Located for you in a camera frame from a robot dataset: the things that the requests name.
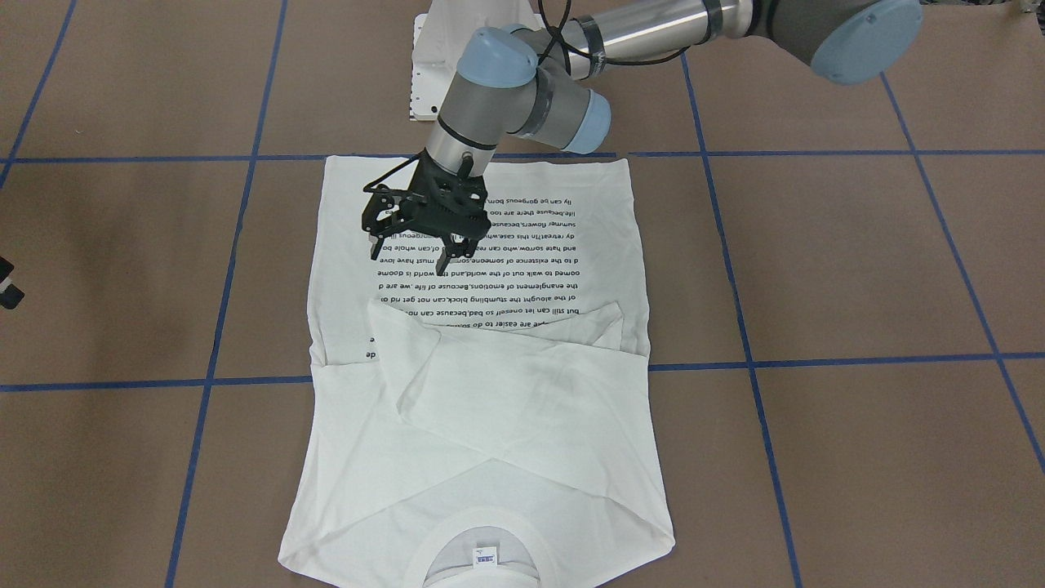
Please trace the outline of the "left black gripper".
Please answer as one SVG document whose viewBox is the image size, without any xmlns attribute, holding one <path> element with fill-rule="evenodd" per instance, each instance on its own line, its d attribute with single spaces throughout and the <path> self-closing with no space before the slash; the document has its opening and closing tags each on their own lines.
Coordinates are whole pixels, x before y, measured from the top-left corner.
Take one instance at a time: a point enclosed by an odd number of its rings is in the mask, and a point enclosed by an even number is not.
<svg viewBox="0 0 1045 588">
<path fill-rule="evenodd" d="M 473 152 L 463 152 L 451 171 L 444 170 L 428 152 L 420 152 L 404 195 L 398 202 L 396 226 L 441 238 L 443 248 L 436 275 L 443 276 L 454 260 L 469 256 L 490 230 L 485 211 L 487 189 L 482 177 L 473 177 Z M 380 257 L 384 242 L 396 234 L 396 226 L 374 227 L 370 260 Z"/>
</svg>

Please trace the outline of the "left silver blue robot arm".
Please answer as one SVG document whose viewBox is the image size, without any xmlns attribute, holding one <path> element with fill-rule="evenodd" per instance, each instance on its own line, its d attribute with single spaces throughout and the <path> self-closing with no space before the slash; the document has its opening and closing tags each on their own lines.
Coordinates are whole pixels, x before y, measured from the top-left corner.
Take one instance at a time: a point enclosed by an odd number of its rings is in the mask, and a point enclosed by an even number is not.
<svg viewBox="0 0 1045 588">
<path fill-rule="evenodd" d="M 385 240 L 439 238 L 434 272 L 470 258 L 491 222 L 484 172 L 501 139 L 515 136 L 589 155 L 611 130 L 611 105 L 586 88 L 606 70 L 658 65 L 717 38 L 768 38 L 830 83 L 869 81 L 910 48 L 923 22 L 918 1 L 637 1 L 556 25 L 475 29 L 437 108 L 428 144 L 411 156 L 405 189 L 380 177 L 362 230 L 371 257 Z"/>
</svg>

